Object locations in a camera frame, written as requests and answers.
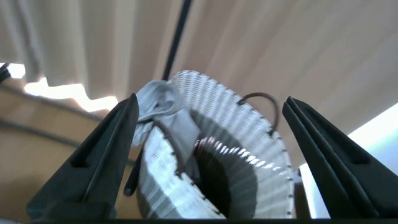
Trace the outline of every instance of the laundry basket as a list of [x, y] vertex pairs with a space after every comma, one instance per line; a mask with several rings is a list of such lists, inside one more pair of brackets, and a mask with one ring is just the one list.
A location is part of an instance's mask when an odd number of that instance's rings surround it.
[[292, 166], [275, 130], [278, 119], [271, 125], [247, 102], [261, 94], [242, 98], [196, 71], [179, 72], [169, 83], [185, 97], [203, 133], [195, 145], [202, 183], [196, 186], [186, 175], [178, 179], [173, 172], [166, 174], [166, 166], [175, 169], [177, 160], [167, 150], [164, 169], [156, 171], [163, 172], [162, 177], [157, 178], [159, 173], [148, 169], [153, 164], [143, 158], [141, 172], [146, 175], [140, 173], [137, 194], [143, 217], [292, 218]]

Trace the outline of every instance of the wooden floor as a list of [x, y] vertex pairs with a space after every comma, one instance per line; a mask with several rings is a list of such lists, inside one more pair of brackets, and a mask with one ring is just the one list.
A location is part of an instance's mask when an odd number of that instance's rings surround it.
[[[76, 142], [82, 142], [98, 124], [70, 111], [1, 90], [0, 119]], [[0, 126], [0, 217], [29, 222], [26, 203], [74, 149], [38, 135]], [[137, 153], [138, 149], [131, 149], [129, 157], [134, 159]], [[126, 167], [115, 204], [118, 218], [141, 218], [136, 196], [125, 197], [122, 194], [130, 171], [131, 167]]]

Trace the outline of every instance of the gray cloth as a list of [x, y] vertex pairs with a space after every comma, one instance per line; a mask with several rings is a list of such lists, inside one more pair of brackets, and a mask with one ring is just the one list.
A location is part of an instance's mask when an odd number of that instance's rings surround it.
[[163, 80], [154, 80], [146, 84], [136, 94], [139, 105], [139, 119], [132, 140], [133, 146], [143, 143], [152, 127], [158, 121], [167, 128], [173, 139], [174, 150], [178, 153], [185, 172], [194, 180], [198, 180], [198, 168], [193, 157], [195, 141], [200, 129], [193, 122], [183, 96], [175, 88]]

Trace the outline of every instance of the curtain fold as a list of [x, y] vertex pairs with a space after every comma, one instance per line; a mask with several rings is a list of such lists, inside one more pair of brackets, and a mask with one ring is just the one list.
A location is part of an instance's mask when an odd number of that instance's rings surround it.
[[[28, 82], [119, 100], [160, 79], [182, 0], [2, 0], [0, 60]], [[172, 67], [240, 95], [291, 95], [350, 133], [398, 102], [398, 1], [196, 0]], [[250, 102], [268, 119], [271, 104]], [[287, 123], [292, 162], [304, 162]]]

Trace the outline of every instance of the basket handle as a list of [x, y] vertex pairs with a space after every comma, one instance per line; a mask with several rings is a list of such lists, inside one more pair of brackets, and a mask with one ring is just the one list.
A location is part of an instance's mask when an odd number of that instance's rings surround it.
[[270, 100], [271, 103], [274, 105], [275, 119], [274, 119], [274, 122], [273, 122], [273, 124], [272, 124], [272, 126], [271, 126], [271, 130], [268, 132], [268, 135], [269, 135], [269, 136], [272, 136], [272, 134], [274, 133], [274, 131], [276, 131], [276, 129], [278, 128], [278, 124], [279, 124], [279, 105], [278, 105], [277, 100], [276, 100], [272, 95], [270, 95], [270, 94], [268, 94], [268, 93], [260, 93], [260, 92], [259, 92], [259, 93], [249, 93], [249, 94], [247, 94], [246, 96], [243, 96], [243, 97], [237, 102], [237, 104], [238, 104], [239, 106], [240, 106], [240, 105], [243, 105], [243, 104], [246, 103], [246, 100], [247, 100], [247, 99], [252, 98], [252, 97], [255, 97], [255, 96], [261, 96], [261, 97], [267, 98], [267, 99]]

